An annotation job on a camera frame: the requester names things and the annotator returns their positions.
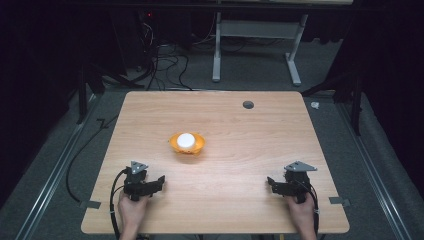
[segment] metal bar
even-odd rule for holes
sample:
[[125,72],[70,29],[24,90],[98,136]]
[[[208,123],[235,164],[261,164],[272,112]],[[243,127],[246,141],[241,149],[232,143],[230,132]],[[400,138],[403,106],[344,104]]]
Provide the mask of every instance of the metal bar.
[[34,206],[31,209],[31,212],[28,214],[28,217],[26,218],[25,222],[23,223],[18,235],[16,236],[16,240],[21,239],[31,239],[32,235],[34,234],[35,229],[38,226],[38,223],[40,222],[41,218],[44,215],[44,212],[47,208],[47,206],[50,203],[51,198],[53,197],[54,192],[56,191],[57,186],[59,185],[60,179],[62,178],[63,174],[66,172],[67,167],[69,166],[69,163],[71,161],[70,154],[72,153],[82,130],[84,129],[85,123],[87,122],[87,119],[97,106],[98,97],[96,97],[94,94],[91,95],[89,102],[91,103],[92,107],[89,109],[88,114],[86,118],[77,125],[77,127],[74,129],[71,137],[69,138],[68,142],[66,143],[55,167],[52,170],[52,173],[50,174],[46,184],[42,188],[40,194],[38,195],[37,200],[35,201]]
[[111,1],[63,1],[63,6],[77,7],[105,7],[105,8],[142,8],[149,10],[179,10],[179,11],[208,11],[208,12],[255,12],[266,11],[281,13],[282,10],[297,13],[329,13],[329,12],[385,12],[383,7],[361,7],[353,5],[334,4],[290,4],[290,3],[259,3],[239,2],[235,3],[159,3],[159,2],[111,2]]
[[299,72],[297,71],[296,64],[294,63],[294,61],[290,61],[289,57],[290,54],[286,53],[286,62],[287,67],[289,68],[292,83],[294,86],[299,87],[302,84],[302,82],[300,81]]
[[295,39],[298,26],[293,22],[222,20],[221,36]]
[[215,54],[213,56],[212,81],[221,80],[221,13],[216,13]]
[[297,49],[299,48],[300,39],[302,38],[303,31],[305,30],[306,20],[308,20],[308,15],[302,15],[302,18],[300,19],[299,25],[297,27],[296,34],[294,36],[293,48],[288,57],[288,61],[294,61]]
[[377,196],[378,201],[380,202],[381,208],[386,214],[387,220],[389,221],[390,226],[392,227],[393,233],[396,235],[397,239],[412,239],[408,229],[405,226],[401,216],[399,215],[397,206],[393,201],[390,193],[387,191],[386,186],[384,185],[383,180],[380,177],[374,163],[368,154],[368,151],[362,142],[360,136],[357,136],[355,130],[350,125],[349,113],[344,104],[336,104],[337,110],[343,121],[345,122],[349,133],[351,134],[356,147],[361,154],[363,164],[366,170],[368,179],[370,180],[371,186],[374,189],[375,195]]

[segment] human hand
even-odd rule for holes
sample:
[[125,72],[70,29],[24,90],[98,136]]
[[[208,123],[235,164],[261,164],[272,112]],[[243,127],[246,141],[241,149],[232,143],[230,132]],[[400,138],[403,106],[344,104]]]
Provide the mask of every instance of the human hand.
[[120,239],[134,240],[137,237],[138,229],[146,213],[146,205],[149,196],[140,197],[135,202],[130,200],[129,195],[121,191],[119,194],[118,210],[121,215],[122,233]]
[[297,204],[296,197],[285,196],[294,226],[302,240],[316,240],[314,230],[314,201],[309,193],[304,203]]

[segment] wire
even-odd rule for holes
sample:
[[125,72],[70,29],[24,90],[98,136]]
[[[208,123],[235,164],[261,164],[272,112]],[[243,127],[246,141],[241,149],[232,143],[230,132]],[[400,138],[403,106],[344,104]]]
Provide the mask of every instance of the wire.
[[157,85],[159,91],[166,91],[166,85],[165,85],[165,82],[162,79],[155,77],[154,80],[156,80],[156,85]]
[[198,45],[198,44],[201,44],[201,43],[204,43],[204,42],[208,42],[208,41],[210,41],[212,39],[215,39],[215,37],[210,37],[211,34],[212,34],[213,27],[215,25],[215,20],[216,20],[216,13],[213,15],[212,24],[211,24],[211,27],[209,28],[209,32],[206,35],[206,37],[203,40],[199,41],[199,42],[192,43],[193,45]]
[[315,191],[315,188],[309,184],[311,186],[310,190],[308,187],[306,187],[303,183],[295,180],[296,183],[300,184],[312,197],[313,201],[314,201],[314,230],[315,230],[315,235],[318,235],[318,227],[319,227],[319,208],[318,208],[318,196],[317,193]]
[[[184,68],[181,70],[181,72],[178,75],[178,82],[174,82],[174,81],[171,80],[171,77],[169,75],[170,75],[171,69],[173,67],[179,66],[178,63],[180,62],[181,58],[185,59]],[[169,53],[168,54],[161,54],[161,55],[158,55],[158,57],[157,57],[156,66],[159,65],[159,63],[168,64],[167,66],[163,66],[161,69],[158,69],[157,71],[165,72],[165,78],[169,83],[171,83],[172,85],[175,85],[175,86],[178,86],[178,87],[184,87],[184,88],[186,88],[190,91],[193,91],[193,89],[190,86],[184,84],[183,81],[182,81],[182,76],[187,71],[187,67],[188,67],[188,63],[189,63],[189,58],[187,56],[182,55],[182,54],[179,54],[179,55],[173,55],[173,54],[169,54]],[[157,85],[158,85],[160,90],[162,90],[162,87],[163,87],[163,89],[166,89],[166,86],[165,86],[162,79],[155,77],[155,79],[152,79],[152,80],[157,81]]]
[[270,39],[270,41],[269,42],[267,42],[267,43],[260,43],[260,42],[255,42],[254,40],[257,40],[258,38],[246,38],[246,43],[248,44],[248,45],[251,45],[251,46],[262,46],[262,47],[266,47],[266,46],[272,46],[272,45],[276,45],[276,44],[279,44],[280,42],[283,42],[285,39],[283,39],[283,38],[273,38],[273,39]]
[[[221,50],[223,51],[223,52],[230,52],[230,53],[235,53],[235,52],[238,52],[238,51],[240,51],[240,50],[242,50],[244,47],[246,47],[246,41],[245,41],[245,39],[241,39],[241,38],[239,38],[239,37],[237,37],[237,38],[233,38],[233,37],[225,37],[225,38],[223,38],[223,40],[227,40],[227,42],[229,43],[229,44],[231,44],[231,45],[233,45],[233,46],[235,46],[235,45],[237,45],[237,44],[240,44],[241,43],[241,46],[239,46],[237,49],[235,49],[235,50],[228,50],[228,49],[225,49],[225,47],[224,47],[224,45],[223,44],[221,44]],[[235,43],[231,43],[230,41],[231,40],[238,40],[238,41],[236,41]]]
[[87,147],[87,145],[105,128],[109,127],[109,124],[111,122],[113,122],[115,119],[118,118],[118,115],[114,116],[111,120],[109,120],[109,122],[107,122],[105,125],[103,125],[102,127],[99,128],[99,130],[97,130],[91,137],[90,139],[78,150],[78,152],[75,154],[75,156],[72,158],[71,162],[68,165],[68,169],[66,170],[66,190],[69,193],[69,196],[71,196],[72,199],[75,200],[75,202],[77,202],[78,204],[81,204],[81,200],[71,191],[71,188],[69,186],[69,174],[71,172],[71,168],[73,163],[75,162],[75,159],[77,159],[78,155],[82,152],[82,150],[85,149],[85,147]]
[[[143,25],[145,26],[145,27],[147,27],[149,30],[150,30],[150,32],[151,32],[151,34],[150,34],[150,44],[149,44],[149,47],[151,47],[152,45],[153,45],[153,39],[154,39],[154,36],[153,36],[153,29],[152,29],[152,27],[150,27],[150,25],[149,24],[147,24],[147,23],[143,23]],[[146,31],[146,34],[144,34],[144,38],[147,38],[147,34],[149,33],[149,31]]]
[[122,185],[122,186],[120,186],[119,188],[117,188],[114,192],[113,192],[113,194],[115,194],[119,189],[121,189],[121,188],[123,188],[124,187],[124,185]]
[[158,65],[159,65],[159,57],[158,57],[158,55],[159,55],[159,47],[155,48],[155,56],[156,56],[156,58],[155,58],[155,61],[152,60],[153,71],[151,73],[151,78],[150,78],[150,81],[149,81],[149,85],[147,85],[146,91],[149,91],[150,90],[150,87],[152,86],[152,82],[156,78],[156,73],[158,71]]
[[110,199],[109,199],[110,219],[112,221],[112,226],[113,226],[113,230],[115,232],[116,239],[119,239],[120,233],[119,233],[119,229],[118,229],[118,223],[116,222],[115,205],[113,204],[113,196],[116,193],[116,191],[115,191],[116,182],[118,181],[119,177],[121,177],[121,175],[124,174],[124,173],[127,174],[127,169],[123,169],[121,172],[118,173],[115,180],[113,181],[112,189],[110,190]]

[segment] table top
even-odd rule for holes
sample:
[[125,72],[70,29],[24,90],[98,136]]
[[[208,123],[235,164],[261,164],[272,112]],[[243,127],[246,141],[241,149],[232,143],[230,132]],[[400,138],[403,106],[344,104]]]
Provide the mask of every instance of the table top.
[[[175,152],[168,140],[178,132],[199,133],[204,148]],[[131,160],[149,166],[147,181],[166,176],[163,191],[149,199],[142,233],[294,233],[287,203],[267,176],[284,182],[284,166],[295,161],[318,168],[308,176],[319,232],[349,230],[343,207],[330,204],[338,193],[298,92],[128,93],[91,196],[101,206],[86,210],[83,232],[113,233],[109,194]]]

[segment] black cable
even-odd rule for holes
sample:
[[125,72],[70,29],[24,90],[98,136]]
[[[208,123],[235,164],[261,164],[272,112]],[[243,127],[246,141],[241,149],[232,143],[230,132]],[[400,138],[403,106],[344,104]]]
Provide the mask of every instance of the black cable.
[[72,164],[75,162],[75,159],[78,157],[78,155],[84,150],[85,147],[105,128],[109,127],[109,124],[114,121],[116,118],[118,118],[118,115],[114,116],[109,122],[107,122],[105,125],[99,128],[97,132],[95,132],[90,139],[78,150],[78,152],[75,154],[75,156],[72,158],[71,162],[68,165],[68,169],[66,170],[66,190],[68,191],[69,195],[72,199],[74,199],[78,204],[81,204],[81,200],[75,196],[75,194],[72,193],[71,188],[69,186],[69,173],[71,172]]
[[120,186],[119,188],[117,188],[114,192],[113,192],[113,194],[115,194],[119,189],[121,189],[121,188],[123,188],[124,187],[124,185],[122,185],[122,186]]
[[155,77],[154,79],[156,80],[156,85],[158,86],[159,91],[165,91],[166,90],[165,82],[158,77]]
[[215,42],[211,42],[214,38],[211,38],[209,41],[205,41],[202,43],[198,43],[196,45],[193,45],[193,48],[199,49],[199,50],[211,50],[215,49]]
[[242,41],[242,40],[239,40],[239,41],[236,41],[235,43],[231,43],[231,40],[238,40],[239,38],[231,38],[231,37],[225,37],[224,38],[224,40],[226,40],[229,44],[231,44],[231,45],[236,45],[236,44],[239,44],[239,43],[241,43],[241,46],[239,46],[238,47],[238,49],[236,49],[236,50],[227,50],[227,49],[225,49],[225,45],[224,44],[221,44],[221,50],[223,51],[223,52],[229,52],[229,53],[236,53],[236,52],[239,52],[240,50],[242,50],[244,47],[246,47],[246,41]]
[[131,80],[130,82],[132,82],[132,83],[136,83],[136,82],[139,82],[139,81],[141,81],[141,80],[143,80],[143,79],[145,79],[145,78],[147,78],[147,76],[149,76],[149,75],[151,75],[152,74],[152,72],[153,72],[153,70],[154,70],[154,63],[153,63],[153,61],[149,61],[149,65],[147,66],[147,70],[142,74],[142,75],[140,75],[140,76],[138,76],[138,77],[136,77],[136,78],[134,78],[133,80]]
[[166,77],[166,80],[168,80],[168,82],[170,82],[171,84],[173,84],[173,85],[175,85],[175,86],[179,86],[179,87],[181,87],[181,85],[180,85],[179,83],[175,83],[175,82],[173,82],[173,81],[169,78],[169,76],[168,76],[169,69],[171,69],[171,68],[172,68],[172,67],[174,67],[174,66],[177,66],[177,64],[178,64],[178,62],[179,62],[179,59],[178,59],[178,57],[177,57],[177,56],[169,56],[169,57],[173,57],[173,58],[175,58],[175,59],[176,59],[176,61],[175,61],[175,62],[173,62],[173,61],[171,61],[171,60],[167,59],[167,61],[170,61],[170,62],[172,62],[173,64],[169,65],[169,66],[166,68],[166,71],[165,71],[165,77]]
[[313,201],[314,201],[314,231],[315,231],[315,235],[318,236],[318,228],[319,228],[319,208],[318,208],[318,196],[317,193],[315,191],[315,188],[309,184],[311,186],[311,189],[314,191],[312,193],[311,190],[309,190],[303,183],[299,182],[299,181],[295,181],[298,184],[300,184],[312,197]]
[[154,62],[152,61],[154,67],[153,67],[153,72],[151,74],[151,78],[150,78],[149,84],[147,85],[146,91],[150,90],[150,87],[152,86],[152,82],[156,78],[156,73],[158,71],[158,65],[159,65],[159,48],[156,48],[155,55],[156,55],[156,60]]
[[167,57],[165,57],[165,56],[160,56],[159,58],[161,59],[161,62],[170,62],[170,63],[171,63],[171,64],[170,64],[168,67],[166,67],[166,68],[158,69],[158,71],[159,71],[159,72],[161,72],[161,71],[168,71],[171,67],[173,67],[173,66],[177,65],[177,63],[178,63],[178,58],[177,58],[176,56],[173,56],[173,55],[167,55]]
[[246,41],[246,44],[249,46],[260,46],[260,47],[272,46],[284,41],[284,39],[282,38],[274,38],[267,43],[260,43],[260,42],[255,42],[256,39],[257,38],[246,38],[245,41]]
[[115,180],[113,181],[112,189],[110,190],[110,199],[109,199],[109,207],[110,207],[110,219],[112,221],[113,231],[115,232],[116,239],[119,239],[120,233],[118,228],[118,223],[116,222],[116,216],[115,216],[115,205],[113,204],[113,196],[115,195],[115,185],[118,181],[119,177],[121,177],[122,174],[127,174],[127,169],[123,169],[121,172],[118,173]]
[[191,88],[191,87],[189,87],[189,86],[187,86],[187,85],[185,85],[183,82],[182,82],[182,80],[181,80],[181,77],[183,76],[183,74],[185,73],[185,71],[187,71],[187,66],[188,66],[188,57],[187,56],[185,56],[185,55],[181,55],[182,57],[184,57],[185,59],[186,59],[186,64],[185,64],[185,67],[184,67],[184,70],[180,73],[180,75],[178,76],[178,81],[180,82],[180,84],[181,84],[181,86],[183,86],[183,87],[185,87],[185,88],[187,88],[188,90],[190,90],[190,91],[193,91],[193,89]]

